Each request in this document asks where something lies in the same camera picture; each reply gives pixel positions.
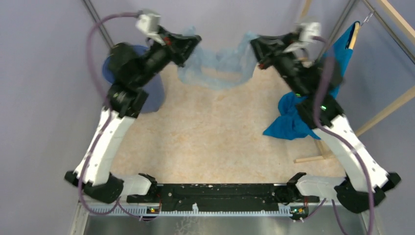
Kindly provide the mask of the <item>translucent blue trash bag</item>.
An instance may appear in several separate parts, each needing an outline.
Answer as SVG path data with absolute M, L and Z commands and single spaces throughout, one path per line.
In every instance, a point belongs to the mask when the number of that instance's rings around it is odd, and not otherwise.
M 189 85 L 226 90 L 248 82 L 254 73 L 257 59 L 250 41 L 258 35 L 247 32 L 235 48 L 219 51 L 198 45 L 184 67 L 178 67 L 179 79 Z

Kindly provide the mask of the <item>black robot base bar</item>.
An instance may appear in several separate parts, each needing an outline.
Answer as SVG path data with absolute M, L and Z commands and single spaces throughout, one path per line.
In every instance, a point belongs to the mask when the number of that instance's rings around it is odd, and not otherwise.
M 285 184 L 158 184 L 144 195 L 130 195 L 127 203 L 156 204 L 163 212 L 277 211 L 280 205 L 317 203 L 317 196 L 302 196 Z

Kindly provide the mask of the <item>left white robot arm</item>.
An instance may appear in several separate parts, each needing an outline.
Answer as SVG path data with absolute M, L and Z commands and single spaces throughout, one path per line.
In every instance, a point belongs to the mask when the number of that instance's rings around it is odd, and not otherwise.
M 110 169 L 124 136 L 149 96 L 145 85 L 169 63 L 184 67 L 202 38 L 160 28 L 150 39 L 153 44 L 143 54 L 137 54 L 128 43 L 119 43 L 110 51 L 108 69 L 115 80 L 104 93 L 96 133 L 78 167 L 65 174 L 65 180 L 78 188 L 79 196 L 87 195 L 106 204 L 122 196 L 138 195 L 144 202 L 152 202 L 157 196 L 152 177 L 142 173 L 115 176 Z

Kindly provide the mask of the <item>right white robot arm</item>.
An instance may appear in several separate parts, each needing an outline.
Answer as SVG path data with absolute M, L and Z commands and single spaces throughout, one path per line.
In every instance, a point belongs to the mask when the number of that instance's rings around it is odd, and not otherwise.
M 386 192 L 401 181 L 395 172 L 378 165 L 352 131 L 337 100 L 330 94 L 343 78 L 332 50 L 305 67 L 295 55 L 299 35 L 260 36 L 250 41 L 260 69 L 274 67 L 302 101 L 296 105 L 301 120 L 328 146 L 346 172 L 345 177 L 296 174 L 287 183 L 287 196 L 294 202 L 306 196 L 336 199 L 353 213 L 373 212 Z

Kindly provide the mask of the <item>blue plastic trash bin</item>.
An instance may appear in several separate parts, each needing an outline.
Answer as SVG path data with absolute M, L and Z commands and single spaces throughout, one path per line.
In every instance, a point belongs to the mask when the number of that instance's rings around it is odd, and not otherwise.
M 110 56 L 108 55 L 101 70 L 105 80 L 107 80 L 110 84 L 113 84 L 115 78 L 113 73 L 108 68 L 110 60 Z M 165 101 L 165 90 L 160 74 L 156 74 L 151 81 L 144 86 L 144 90 L 149 94 L 149 96 L 141 109 L 141 113 L 147 114 L 157 112 Z

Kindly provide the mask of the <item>wooden clothes hanger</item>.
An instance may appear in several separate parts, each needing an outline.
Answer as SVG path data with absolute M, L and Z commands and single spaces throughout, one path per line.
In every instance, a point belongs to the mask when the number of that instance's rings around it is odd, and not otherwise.
M 348 49 L 354 49 L 354 45 L 356 43 L 360 27 L 361 26 L 359 22 L 356 22 L 354 24 L 353 30 L 350 32 L 350 39 L 348 41 Z

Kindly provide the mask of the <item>wooden frame rack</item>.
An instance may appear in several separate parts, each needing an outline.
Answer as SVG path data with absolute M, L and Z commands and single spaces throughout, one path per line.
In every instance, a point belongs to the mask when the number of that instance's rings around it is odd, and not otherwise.
M 348 17 L 352 7 L 357 3 L 355 0 L 350 0 L 346 7 L 344 8 L 343 13 L 339 17 L 335 27 L 333 28 L 332 34 L 330 37 L 335 37 L 340 29 L 340 26 L 343 24 L 344 20 Z M 365 0 L 363 3 L 366 7 L 370 10 L 370 14 L 364 20 L 365 22 L 369 21 L 369 18 L 374 15 L 376 19 L 381 23 L 382 27 L 388 32 L 388 34 L 393 38 L 393 40 L 399 45 L 401 50 L 407 55 L 407 57 L 414 63 L 415 62 L 415 55 L 411 53 L 408 46 L 399 39 L 393 29 L 385 22 L 385 20 L 381 17 L 378 13 L 378 10 L 368 1 Z M 405 37 L 411 41 L 412 44 L 415 43 L 415 30 L 410 26 L 410 24 L 400 15 L 400 13 L 392 6 L 392 4 L 387 0 L 378 0 L 377 4 L 379 7 L 388 15 L 389 18 L 394 22 L 394 24 L 399 28 L 399 30 L 405 35 Z M 403 93 L 400 97 L 394 100 L 391 104 L 389 104 L 386 108 L 372 117 L 368 122 L 362 125 L 357 131 L 356 135 L 360 136 L 380 121 L 388 117 L 390 114 L 398 110 L 400 107 L 405 105 L 407 102 L 411 101 L 415 97 L 415 88 L 411 87 L 405 93 Z M 294 160 L 294 163 L 305 163 L 305 162 L 313 162 L 313 161 L 320 161 L 334 158 L 334 154 L 329 150 L 329 148 L 324 144 L 322 141 L 314 141 L 316 147 L 318 148 L 320 154 L 314 157 L 305 157 L 305 158 L 298 158 Z

